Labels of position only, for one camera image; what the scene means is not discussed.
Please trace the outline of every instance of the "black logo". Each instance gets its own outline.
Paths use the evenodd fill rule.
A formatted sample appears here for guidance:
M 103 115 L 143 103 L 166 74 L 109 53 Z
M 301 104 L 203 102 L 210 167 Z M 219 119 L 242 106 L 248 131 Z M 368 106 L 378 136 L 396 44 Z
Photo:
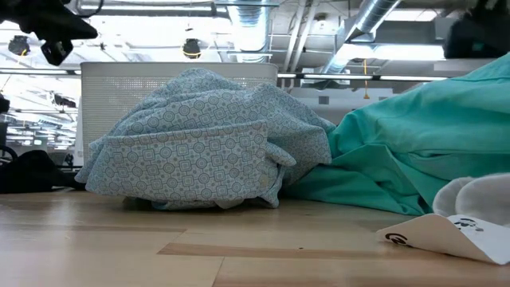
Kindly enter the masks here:
M 407 244 L 407 237 L 401 234 L 386 234 L 384 236 L 386 239 L 391 240 L 394 244 L 398 244 L 401 246 L 413 247 Z
M 474 229 L 475 231 L 484 231 L 483 228 L 480 228 L 477 226 L 477 222 L 469 219 L 469 218 L 461 218 L 458 222 L 454 223 L 459 230 L 462 230 L 462 227 L 465 227 L 465 229 Z

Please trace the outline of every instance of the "white panel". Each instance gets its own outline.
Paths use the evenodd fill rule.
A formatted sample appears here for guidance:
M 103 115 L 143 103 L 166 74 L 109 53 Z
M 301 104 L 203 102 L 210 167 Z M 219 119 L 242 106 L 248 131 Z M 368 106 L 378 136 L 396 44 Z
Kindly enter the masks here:
M 238 63 L 84 63 L 81 65 L 84 160 L 87 146 L 153 90 L 189 68 L 214 71 L 245 87 L 275 85 L 278 68 L 271 64 Z

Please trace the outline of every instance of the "ventilation duct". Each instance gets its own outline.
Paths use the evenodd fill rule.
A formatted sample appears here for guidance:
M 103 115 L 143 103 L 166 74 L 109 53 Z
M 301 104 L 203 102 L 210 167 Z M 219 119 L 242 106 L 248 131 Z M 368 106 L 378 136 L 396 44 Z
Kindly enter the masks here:
M 96 12 L 99 0 L 77 0 L 76 12 L 78 14 L 91 14 Z M 214 2 L 152 2 L 152 1 L 109 1 L 104 0 L 103 8 L 98 15 L 104 16 L 148 16 L 148 17 L 212 17 L 229 19 L 226 7 L 216 7 Z
M 337 39 L 340 41 L 336 51 L 329 62 L 324 66 L 322 73 L 341 73 L 351 60 L 343 56 L 342 46 L 345 41 L 369 34 L 372 41 L 375 39 L 375 31 L 384 22 L 384 19 L 400 3 L 401 0 L 365 0 L 359 7 L 359 12 L 354 18 L 345 20 L 339 27 Z
M 229 6 L 230 19 L 235 29 L 235 46 L 242 52 L 264 52 L 267 49 L 269 8 L 263 6 Z M 267 56 L 241 55 L 239 61 L 261 63 Z

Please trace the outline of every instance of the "white wall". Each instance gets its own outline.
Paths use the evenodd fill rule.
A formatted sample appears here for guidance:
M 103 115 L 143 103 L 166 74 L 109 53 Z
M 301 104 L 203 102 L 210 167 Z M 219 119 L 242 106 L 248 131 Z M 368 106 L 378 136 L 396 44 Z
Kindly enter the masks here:
M 317 115 L 331 121 L 333 124 L 339 124 L 343 117 L 353 109 L 396 96 L 391 88 L 369 88 L 368 96 L 370 99 L 364 99 L 365 90 L 362 88 L 355 92 L 350 89 L 319 91 L 313 88 L 293 88 L 290 94 L 312 108 Z M 320 96 L 328 96 L 329 104 L 319 104 Z

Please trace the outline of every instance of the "white paper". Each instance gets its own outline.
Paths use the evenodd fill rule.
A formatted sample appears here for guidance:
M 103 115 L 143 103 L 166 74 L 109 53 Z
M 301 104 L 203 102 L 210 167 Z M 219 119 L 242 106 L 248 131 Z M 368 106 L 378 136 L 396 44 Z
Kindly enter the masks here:
M 377 231 L 382 242 L 505 265 L 510 262 L 510 228 L 465 215 L 427 214 Z

